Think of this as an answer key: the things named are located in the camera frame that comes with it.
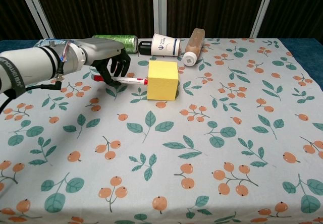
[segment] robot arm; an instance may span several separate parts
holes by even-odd
[[[14,99],[26,91],[25,85],[52,78],[57,79],[55,85],[33,87],[60,90],[62,75],[78,71],[83,65],[96,67],[106,84],[120,85],[111,78],[107,64],[112,59],[111,73],[121,73],[123,77],[130,65],[130,57],[120,42],[86,38],[55,45],[48,41],[49,45],[0,53],[0,93]]]

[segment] green can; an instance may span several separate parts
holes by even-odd
[[[123,43],[127,53],[138,51],[138,37],[132,35],[95,35],[93,37],[105,38]]]

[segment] floral tablecloth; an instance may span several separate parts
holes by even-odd
[[[279,40],[130,57],[176,61],[176,100],[84,66],[0,115],[0,222],[323,223],[323,93]]]

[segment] yellow cube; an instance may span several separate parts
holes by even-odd
[[[149,61],[147,99],[175,100],[177,62]]]

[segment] paper cup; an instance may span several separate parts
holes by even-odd
[[[180,39],[155,34],[152,38],[151,55],[178,56]]]

